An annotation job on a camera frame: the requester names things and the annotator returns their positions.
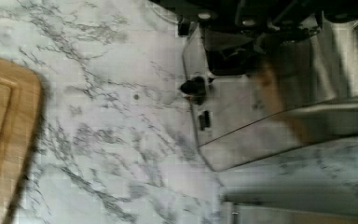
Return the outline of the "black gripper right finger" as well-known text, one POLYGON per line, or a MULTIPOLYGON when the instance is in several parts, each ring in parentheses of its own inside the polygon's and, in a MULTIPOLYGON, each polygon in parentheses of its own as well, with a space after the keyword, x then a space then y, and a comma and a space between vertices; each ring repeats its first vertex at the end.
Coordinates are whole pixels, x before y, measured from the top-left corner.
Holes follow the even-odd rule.
POLYGON ((284 21, 274 24, 267 22, 267 30, 260 36, 261 47, 277 47, 311 38, 322 31, 323 13, 316 12, 307 16, 303 21, 284 21))

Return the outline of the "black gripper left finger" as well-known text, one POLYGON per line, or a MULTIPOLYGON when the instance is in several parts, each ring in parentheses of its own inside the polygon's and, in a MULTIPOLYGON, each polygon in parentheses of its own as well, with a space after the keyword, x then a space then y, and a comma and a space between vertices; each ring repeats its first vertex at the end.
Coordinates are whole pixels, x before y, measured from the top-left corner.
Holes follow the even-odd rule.
POLYGON ((200 36, 210 72, 215 76, 238 76, 254 69, 260 54, 254 50, 260 35, 256 18, 239 23, 199 20, 200 36))

